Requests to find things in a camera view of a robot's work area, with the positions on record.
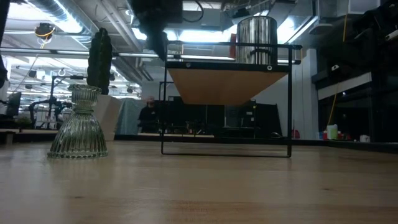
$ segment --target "green cactus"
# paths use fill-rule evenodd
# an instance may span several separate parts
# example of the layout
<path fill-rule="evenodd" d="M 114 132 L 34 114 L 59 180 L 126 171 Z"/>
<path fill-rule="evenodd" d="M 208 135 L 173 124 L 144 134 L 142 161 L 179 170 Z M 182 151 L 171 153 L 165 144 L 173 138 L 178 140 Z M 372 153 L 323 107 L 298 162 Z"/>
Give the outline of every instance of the green cactus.
<path fill-rule="evenodd" d="M 87 84 L 102 89 L 103 95 L 109 93 L 109 78 L 112 66 L 112 44 L 108 31 L 100 28 L 91 41 L 88 58 Z"/>

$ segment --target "metal stand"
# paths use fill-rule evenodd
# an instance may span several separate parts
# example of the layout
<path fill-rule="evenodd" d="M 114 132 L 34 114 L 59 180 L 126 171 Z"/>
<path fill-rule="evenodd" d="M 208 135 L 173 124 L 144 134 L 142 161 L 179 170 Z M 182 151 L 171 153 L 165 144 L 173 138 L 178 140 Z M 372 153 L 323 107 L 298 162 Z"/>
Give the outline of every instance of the metal stand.
<path fill-rule="evenodd" d="M 236 63 L 200 63 L 192 62 L 187 66 L 186 62 L 168 62 L 167 61 L 167 49 L 169 44 L 195 44 L 195 45 L 233 45 L 233 46 L 245 46 L 245 47 L 277 47 L 285 48 L 289 51 L 288 66 L 280 65 L 252 65 L 252 64 L 236 64 Z M 191 42 L 180 42 L 180 41 L 170 41 L 165 46 L 165 70 L 164 70 L 164 91 L 163 91 L 163 101 L 160 110 L 160 123 L 162 124 L 162 132 L 160 134 L 161 146 L 160 151 L 163 155 L 176 155 L 176 156 L 234 156 L 234 157 L 280 157 L 280 158 L 290 158 L 292 156 L 292 55 L 293 49 L 300 50 L 301 45 L 281 45 L 281 44 L 248 44 L 248 43 L 231 43 L 231 42 L 220 42 L 220 43 L 191 43 Z M 190 153 L 168 153 L 164 152 L 164 141 L 165 141 L 165 111 L 166 111 L 166 83 L 167 81 L 167 69 L 169 67 L 173 68 L 189 68 L 189 69 L 212 69 L 212 70 L 244 70 L 244 71 L 261 71 L 261 72 L 286 72 L 288 73 L 288 84 L 287 84 L 287 139 L 285 140 L 287 145 L 286 155 L 283 156 L 254 156 L 254 155 L 231 155 L 231 154 L 190 154 Z"/>

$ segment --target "ceiling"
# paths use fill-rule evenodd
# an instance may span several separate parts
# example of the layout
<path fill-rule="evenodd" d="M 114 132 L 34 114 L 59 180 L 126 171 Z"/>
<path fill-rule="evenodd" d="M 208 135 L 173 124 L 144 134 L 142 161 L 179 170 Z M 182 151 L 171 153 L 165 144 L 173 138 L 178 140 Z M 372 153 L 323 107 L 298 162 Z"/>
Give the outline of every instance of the ceiling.
<path fill-rule="evenodd" d="M 107 0 L 110 2 L 112 8 L 117 11 L 118 16 L 111 13 L 109 14 L 104 11 L 104 7 L 101 4 L 104 0 L 68 0 L 76 4 L 75 10 L 78 13 L 83 13 L 87 18 L 96 26 L 97 28 L 103 27 L 107 29 L 109 36 L 111 37 L 112 45 L 114 51 L 117 52 L 137 52 L 138 49 L 142 49 L 143 52 L 152 53 L 153 51 L 146 48 L 145 39 L 146 36 L 141 34 L 135 27 L 135 23 L 132 22 L 132 13 L 129 10 L 126 0 Z M 202 1 L 202 6 L 205 8 L 205 12 L 219 12 L 221 8 L 222 0 L 213 1 Z M 232 8 L 234 6 L 248 6 L 248 2 L 253 3 L 259 2 L 262 4 L 267 1 L 227 1 L 227 8 L 230 8 L 230 13 L 233 12 Z M 281 8 L 285 9 L 284 16 L 279 19 L 279 42 L 284 44 L 288 41 L 292 35 L 294 35 L 300 25 L 312 15 L 312 0 L 298 0 L 289 3 L 288 9 L 284 5 L 280 5 Z M 194 1 L 185 1 L 183 4 L 185 11 L 199 11 L 199 7 Z M 251 13 L 256 12 L 255 7 L 251 8 Z M 274 13 L 272 10 L 264 10 L 261 8 L 258 14 L 266 15 Z M 4 35 L 4 40 L 2 42 L 2 47 L 12 47 L 12 48 L 27 48 L 27 49 L 39 49 L 43 44 L 43 40 L 39 39 L 34 34 L 34 29 L 41 22 L 47 22 L 53 24 L 52 18 L 48 14 L 38 11 L 34 7 L 23 4 L 17 5 L 12 4 L 9 17 L 6 24 L 6 33 Z M 169 39 L 172 40 L 182 40 L 188 42 L 223 42 L 229 41 L 231 33 L 236 33 L 236 26 L 231 24 L 230 29 L 220 30 L 214 29 L 214 27 L 220 27 L 220 22 L 214 20 L 214 25 L 212 21 L 207 21 L 206 26 L 199 24 L 199 29 L 188 30 L 182 24 L 180 27 L 169 27 L 166 30 Z M 121 29 L 125 25 L 130 30 Z M 44 49 L 55 49 L 55 50 L 79 50 L 87 51 L 87 45 L 83 45 L 76 41 L 76 34 L 68 34 L 58 28 L 56 34 L 50 39 L 50 42 L 44 45 Z M 206 45 L 184 45 L 170 47 L 171 51 L 169 53 L 174 54 L 186 54 L 186 55 L 207 55 L 207 56 L 220 56 L 229 57 L 229 47 L 223 46 L 206 46 Z M 42 100 L 43 98 L 48 98 L 48 93 L 50 92 L 51 75 L 52 74 L 63 74 L 65 75 L 86 75 L 86 68 L 88 66 L 87 59 L 77 59 L 73 57 L 40 57 L 37 60 L 31 55 L 18 55 L 13 54 L 3 54 L 6 55 L 7 61 L 11 63 L 11 86 L 9 91 L 22 91 L 23 97 L 29 101 Z M 287 58 L 285 53 L 281 52 L 280 58 Z M 111 82 L 113 88 L 110 91 L 110 95 L 117 97 L 141 97 L 140 86 L 145 82 L 159 82 L 164 78 L 164 66 L 163 63 L 156 58 L 145 58 L 142 60 L 134 60 L 133 58 L 125 58 L 127 62 L 127 67 L 120 67 L 119 64 L 114 63 L 112 72 L 115 73 L 115 81 Z M 138 72 L 132 74 L 126 68 L 134 67 Z M 41 77 L 36 78 L 27 77 L 27 72 L 29 69 L 36 70 L 38 74 L 44 74 Z M 128 76 L 134 76 L 136 82 L 128 81 Z M 58 78 L 56 82 L 59 82 L 58 86 L 54 89 L 54 92 L 59 98 L 68 99 L 68 94 L 70 92 L 67 90 L 69 84 L 73 83 L 85 83 L 83 80 L 71 80 Z M 27 89 L 26 85 L 32 85 L 31 89 Z M 133 94 L 127 93 L 127 87 L 134 87 Z"/>

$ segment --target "ceiling duct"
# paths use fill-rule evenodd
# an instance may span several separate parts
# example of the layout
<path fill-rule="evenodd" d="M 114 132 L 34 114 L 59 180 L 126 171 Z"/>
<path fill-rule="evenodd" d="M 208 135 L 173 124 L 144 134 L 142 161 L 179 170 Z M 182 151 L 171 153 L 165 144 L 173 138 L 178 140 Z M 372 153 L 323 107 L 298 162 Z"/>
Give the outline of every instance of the ceiling duct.
<path fill-rule="evenodd" d="M 72 0 L 26 0 L 26 2 L 46 13 L 50 21 L 64 32 L 85 35 L 73 38 L 87 49 L 91 47 L 91 37 L 99 29 L 75 2 Z M 118 57 L 112 63 L 126 80 L 142 83 L 141 75 L 125 59 Z"/>

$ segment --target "metal canister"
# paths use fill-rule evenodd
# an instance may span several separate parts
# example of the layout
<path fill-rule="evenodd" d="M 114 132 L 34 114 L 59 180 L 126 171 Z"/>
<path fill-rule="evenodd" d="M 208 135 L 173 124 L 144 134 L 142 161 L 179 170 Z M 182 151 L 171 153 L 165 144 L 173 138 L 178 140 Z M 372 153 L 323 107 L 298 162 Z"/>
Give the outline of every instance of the metal canister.
<path fill-rule="evenodd" d="M 255 16 L 242 20 L 236 34 L 238 43 L 278 44 L 277 22 L 268 16 Z M 276 65 L 277 47 L 237 47 L 236 62 L 258 65 Z"/>

